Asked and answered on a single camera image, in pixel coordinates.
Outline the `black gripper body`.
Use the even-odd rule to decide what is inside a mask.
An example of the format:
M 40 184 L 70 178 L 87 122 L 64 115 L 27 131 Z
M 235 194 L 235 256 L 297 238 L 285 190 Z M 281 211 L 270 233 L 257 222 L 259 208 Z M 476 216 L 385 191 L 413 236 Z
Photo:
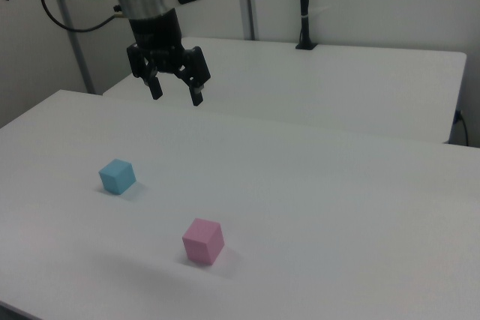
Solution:
M 182 32 L 176 10 L 151 19 L 130 19 L 135 43 L 157 72 L 175 73 L 181 63 Z

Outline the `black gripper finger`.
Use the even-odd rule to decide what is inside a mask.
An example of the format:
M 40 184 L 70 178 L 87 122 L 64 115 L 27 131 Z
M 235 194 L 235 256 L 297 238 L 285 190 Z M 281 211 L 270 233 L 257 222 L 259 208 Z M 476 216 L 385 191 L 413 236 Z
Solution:
M 158 100 L 163 95 L 163 91 L 157 78 L 158 72 L 155 64 L 143 55 L 136 43 L 127 48 L 127 56 L 133 76 L 142 79 L 148 86 L 152 98 Z
M 203 87 L 210 79 L 203 51 L 199 46 L 195 46 L 192 49 L 183 49 L 180 55 L 181 63 L 175 75 L 189 88 L 192 104 L 199 106 L 203 102 Z

